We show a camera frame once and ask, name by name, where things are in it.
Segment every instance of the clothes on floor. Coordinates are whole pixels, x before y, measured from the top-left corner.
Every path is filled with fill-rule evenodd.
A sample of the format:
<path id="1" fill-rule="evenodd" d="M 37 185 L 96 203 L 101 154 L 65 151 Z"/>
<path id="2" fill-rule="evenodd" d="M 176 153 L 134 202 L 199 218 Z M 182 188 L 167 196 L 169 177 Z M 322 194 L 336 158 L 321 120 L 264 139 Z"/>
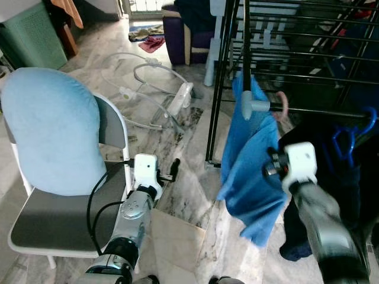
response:
<path id="1" fill-rule="evenodd" d="M 242 117 L 242 81 L 242 75 L 233 81 L 236 106 L 221 161 L 222 187 L 217 199 L 225 200 L 229 213 L 246 225 L 242 237 L 265 246 L 287 199 L 279 177 L 262 174 L 270 161 L 267 148 L 278 148 L 278 127 L 269 112 L 253 112 L 248 121 Z M 255 99 L 267 100 L 254 78 L 251 90 Z"/>
<path id="2" fill-rule="evenodd" d="M 163 43 L 165 43 L 164 37 L 157 38 L 148 36 L 147 39 L 143 43 L 138 44 L 138 46 L 148 53 L 153 53 L 160 48 Z"/>
<path id="3" fill-rule="evenodd" d="M 149 28 L 139 28 L 136 31 L 131 31 L 129 33 L 130 41 L 141 41 L 146 39 L 148 36 L 162 36 L 165 32 L 163 30 L 163 25 L 156 25 Z"/>
<path id="4" fill-rule="evenodd" d="M 209 0 L 175 0 L 174 4 L 191 32 L 214 31 L 216 17 L 211 15 Z"/>
<path id="5" fill-rule="evenodd" d="M 326 121 L 306 121 L 280 139 L 280 148 L 286 145 L 309 141 L 314 145 L 317 159 L 317 182 L 338 202 L 341 219 L 346 227 L 353 230 L 359 223 L 361 210 L 360 166 L 350 167 L 347 161 L 340 160 L 332 144 L 335 132 L 333 125 Z M 283 258 L 297 261 L 311 255 L 307 231 L 298 216 L 295 202 L 291 200 L 284 212 L 286 241 L 280 248 Z"/>
<path id="6" fill-rule="evenodd" d="M 84 28 L 83 21 L 72 0 L 51 0 L 52 4 L 62 8 L 70 15 L 78 28 Z"/>

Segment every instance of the blue towel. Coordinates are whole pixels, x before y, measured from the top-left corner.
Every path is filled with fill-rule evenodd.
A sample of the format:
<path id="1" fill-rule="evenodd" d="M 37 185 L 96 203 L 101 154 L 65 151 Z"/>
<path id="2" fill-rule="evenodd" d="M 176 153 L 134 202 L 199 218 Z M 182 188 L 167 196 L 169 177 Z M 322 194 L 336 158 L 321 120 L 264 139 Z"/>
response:
<path id="1" fill-rule="evenodd" d="M 254 78 L 254 99 L 267 98 Z M 278 176 L 267 180 L 262 168 L 269 161 L 267 148 L 278 148 L 278 127 L 269 112 L 253 112 L 249 121 L 242 117 L 242 76 L 233 81 L 236 106 L 221 162 L 221 190 L 218 200 L 226 201 L 229 213 L 242 220 L 241 236 L 257 246 L 265 246 L 287 198 Z"/>

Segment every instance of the gray chair seat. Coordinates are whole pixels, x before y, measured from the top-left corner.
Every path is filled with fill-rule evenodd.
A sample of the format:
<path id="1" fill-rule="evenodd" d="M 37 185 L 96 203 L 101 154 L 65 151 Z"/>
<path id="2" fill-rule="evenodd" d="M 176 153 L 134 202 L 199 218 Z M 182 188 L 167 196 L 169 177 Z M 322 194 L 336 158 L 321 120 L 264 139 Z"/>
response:
<path id="1" fill-rule="evenodd" d="M 105 162 L 107 170 L 114 162 Z M 120 201 L 126 186 L 124 167 L 111 173 L 92 200 L 91 220 L 104 205 Z M 28 198 L 11 233 L 18 247 L 94 251 L 87 231 L 88 196 L 59 196 L 38 189 Z M 96 236 L 104 247 L 112 235 L 118 206 L 107 208 L 98 220 Z"/>

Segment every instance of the blue cloth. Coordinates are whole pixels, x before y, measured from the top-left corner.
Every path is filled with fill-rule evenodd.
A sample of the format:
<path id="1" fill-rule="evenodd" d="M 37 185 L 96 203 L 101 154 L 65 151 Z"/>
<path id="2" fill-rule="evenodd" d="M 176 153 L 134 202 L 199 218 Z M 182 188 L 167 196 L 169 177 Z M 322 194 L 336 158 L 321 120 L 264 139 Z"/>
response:
<path id="1" fill-rule="evenodd" d="M 106 171 L 92 93 L 62 72 L 21 68 L 5 83 L 1 104 L 27 180 L 58 195 L 90 194 Z"/>
<path id="2" fill-rule="evenodd" d="M 254 99 L 267 98 L 254 78 Z M 221 190 L 218 200 L 225 199 L 229 213 L 242 220 L 246 228 L 242 237 L 257 246 L 265 246 L 286 200 L 278 176 L 266 179 L 264 164 L 270 161 L 267 148 L 278 148 L 278 127 L 268 112 L 253 112 L 246 121 L 241 112 L 242 77 L 233 81 L 236 106 L 221 162 Z"/>

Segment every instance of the blue hanger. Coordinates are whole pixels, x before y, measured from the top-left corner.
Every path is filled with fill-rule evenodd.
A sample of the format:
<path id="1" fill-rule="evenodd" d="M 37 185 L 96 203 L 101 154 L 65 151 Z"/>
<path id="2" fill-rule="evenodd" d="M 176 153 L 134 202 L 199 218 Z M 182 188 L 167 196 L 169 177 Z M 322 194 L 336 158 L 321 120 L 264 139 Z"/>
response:
<path id="1" fill-rule="evenodd" d="M 365 107 L 364 111 L 367 111 L 370 113 L 370 123 L 363 128 L 362 130 L 359 130 L 357 126 L 353 128 L 349 127 L 339 127 L 337 128 L 337 131 L 334 133 L 332 137 L 332 142 L 334 145 L 334 148 L 337 152 L 337 156 L 340 160 L 347 160 L 350 167 L 354 167 L 354 159 L 353 159 L 353 149 L 355 147 L 355 136 L 356 135 L 363 135 L 369 132 L 375 125 L 375 122 L 377 120 L 377 111 L 375 108 L 372 108 L 370 106 Z M 347 133 L 348 135 L 348 148 L 346 153 L 342 153 L 341 148 L 338 145 L 337 138 L 342 134 Z"/>

